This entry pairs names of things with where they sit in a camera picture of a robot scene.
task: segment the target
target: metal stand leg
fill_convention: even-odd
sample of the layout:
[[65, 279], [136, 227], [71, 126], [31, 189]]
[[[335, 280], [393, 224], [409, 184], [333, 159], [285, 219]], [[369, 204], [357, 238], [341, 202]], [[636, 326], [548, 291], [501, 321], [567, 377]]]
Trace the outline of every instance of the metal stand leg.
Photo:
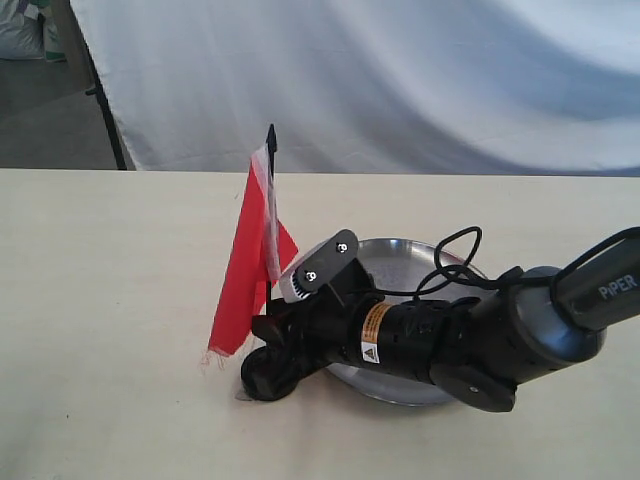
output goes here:
[[95, 86], [85, 92], [86, 95], [95, 95], [100, 110], [102, 111], [102, 118], [104, 125], [107, 127], [107, 134], [109, 135], [109, 142], [111, 142], [111, 150], [113, 150], [113, 156], [116, 159], [116, 166], [118, 170], [127, 170], [127, 164], [124, 161], [124, 154], [122, 152], [122, 145], [120, 145], [120, 139], [118, 138], [118, 130], [116, 129], [116, 122], [111, 114], [109, 108], [109, 101], [102, 88], [102, 82], [96, 71], [96, 66], [93, 63], [91, 55], [89, 55], [89, 65], [91, 67], [91, 73], [94, 78]]

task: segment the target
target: bag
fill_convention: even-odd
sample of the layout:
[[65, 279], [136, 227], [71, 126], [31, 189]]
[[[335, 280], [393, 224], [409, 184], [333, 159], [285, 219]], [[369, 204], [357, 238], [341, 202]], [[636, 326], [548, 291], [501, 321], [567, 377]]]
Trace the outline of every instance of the bag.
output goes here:
[[19, 12], [20, 0], [0, 1], [0, 58], [42, 58], [42, 32], [37, 20]]

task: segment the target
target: flag pole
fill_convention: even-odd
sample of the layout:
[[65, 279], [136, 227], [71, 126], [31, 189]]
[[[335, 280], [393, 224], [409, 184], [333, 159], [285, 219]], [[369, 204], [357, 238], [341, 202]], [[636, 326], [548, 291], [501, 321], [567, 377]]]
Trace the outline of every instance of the flag pole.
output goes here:
[[[275, 153], [278, 151], [278, 141], [276, 139], [276, 129], [273, 123], [269, 125], [269, 132], [267, 133], [267, 153], [269, 154], [269, 175], [273, 180]], [[267, 279], [266, 284], [266, 314], [271, 314], [271, 279]]]

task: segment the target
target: white stripe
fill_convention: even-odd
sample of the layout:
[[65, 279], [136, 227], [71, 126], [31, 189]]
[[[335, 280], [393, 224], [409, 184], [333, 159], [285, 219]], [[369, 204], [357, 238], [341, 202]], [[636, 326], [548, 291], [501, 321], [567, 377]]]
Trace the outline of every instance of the white stripe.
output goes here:
[[273, 178], [269, 175], [269, 153], [266, 144], [251, 155], [251, 167], [256, 174], [258, 185], [265, 199], [263, 247], [267, 272], [272, 281], [277, 281], [282, 275], [278, 253], [278, 211]]

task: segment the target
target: gray floor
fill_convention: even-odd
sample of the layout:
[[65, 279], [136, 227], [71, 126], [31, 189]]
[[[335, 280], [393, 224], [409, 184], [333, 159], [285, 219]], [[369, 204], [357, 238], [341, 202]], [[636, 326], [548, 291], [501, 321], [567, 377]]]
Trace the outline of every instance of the gray floor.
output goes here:
[[96, 99], [66, 63], [0, 60], [0, 168], [115, 169]]

